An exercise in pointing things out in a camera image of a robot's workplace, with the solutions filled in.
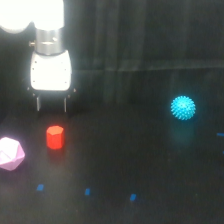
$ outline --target pink polyhedron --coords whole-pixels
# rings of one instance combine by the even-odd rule
[[[24,160],[25,153],[20,143],[14,139],[0,140],[0,167],[5,170],[15,170]]]

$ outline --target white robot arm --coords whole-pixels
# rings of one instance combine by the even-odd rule
[[[36,40],[30,67],[31,86],[39,91],[67,91],[72,67],[63,41],[63,0],[0,0],[0,27],[24,31],[33,22]]]

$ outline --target black surface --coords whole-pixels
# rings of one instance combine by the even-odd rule
[[[72,117],[17,106],[0,136],[19,140],[26,159],[0,170],[1,224],[223,223],[221,108],[179,122],[159,104],[85,107]],[[62,151],[46,148],[52,124],[65,128]]]

